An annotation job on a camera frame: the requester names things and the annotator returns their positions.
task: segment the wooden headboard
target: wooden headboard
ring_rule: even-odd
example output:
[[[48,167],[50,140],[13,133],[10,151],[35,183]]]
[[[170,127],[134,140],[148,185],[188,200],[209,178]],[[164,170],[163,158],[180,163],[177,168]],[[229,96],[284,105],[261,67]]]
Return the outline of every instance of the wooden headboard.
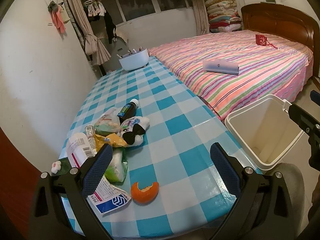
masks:
[[[316,20],[281,4],[248,4],[241,12],[245,30],[274,34],[309,47],[313,51],[313,75],[319,75],[320,34]]]

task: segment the pink striped bed cover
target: pink striped bed cover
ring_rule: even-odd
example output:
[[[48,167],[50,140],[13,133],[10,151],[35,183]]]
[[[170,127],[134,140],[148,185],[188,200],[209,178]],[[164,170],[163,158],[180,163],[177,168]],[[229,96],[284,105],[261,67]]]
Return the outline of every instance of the pink striped bed cover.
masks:
[[[312,76],[313,53],[298,43],[264,34],[278,47],[259,46],[249,30],[212,33],[149,49],[196,95],[204,98],[221,121],[267,94],[293,102]],[[225,59],[239,64],[239,75],[202,70],[203,60]]]

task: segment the dark brown bottle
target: dark brown bottle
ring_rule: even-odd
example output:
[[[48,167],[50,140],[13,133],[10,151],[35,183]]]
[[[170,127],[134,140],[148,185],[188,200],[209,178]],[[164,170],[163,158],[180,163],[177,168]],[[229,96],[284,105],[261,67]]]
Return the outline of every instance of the dark brown bottle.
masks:
[[[139,105],[139,101],[134,98],[129,103],[127,103],[124,107],[122,107],[121,111],[117,114],[120,120],[120,124],[122,124],[124,120],[127,120],[136,115],[138,105]]]

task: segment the bed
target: bed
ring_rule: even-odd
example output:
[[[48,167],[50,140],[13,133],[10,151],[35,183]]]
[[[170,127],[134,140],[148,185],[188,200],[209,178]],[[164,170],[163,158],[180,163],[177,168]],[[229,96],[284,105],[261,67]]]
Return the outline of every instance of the bed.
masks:
[[[243,31],[192,37],[149,50],[221,121],[267,94],[293,102],[307,80],[319,73],[319,26],[312,17],[267,3],[246,5],[241,12]],[[257,45],[257,33],[278,49]],[[202,70],[203,60],[216,58],[237,62],[239,76]]]

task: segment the white storage box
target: white storage box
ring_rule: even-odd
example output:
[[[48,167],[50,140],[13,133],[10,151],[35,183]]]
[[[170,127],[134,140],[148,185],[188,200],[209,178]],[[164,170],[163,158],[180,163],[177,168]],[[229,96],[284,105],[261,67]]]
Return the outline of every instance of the white storage box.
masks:
[[[263,171],[276,166],[303,134],[289,118],[290,105],[287,100],[267,95],[225,119],[228,130]]]
[[[147,49],[138,51],[137,53],[126,55],[119,59],[124,70],[134,70],[145,66],[149,62],[149,54]]]

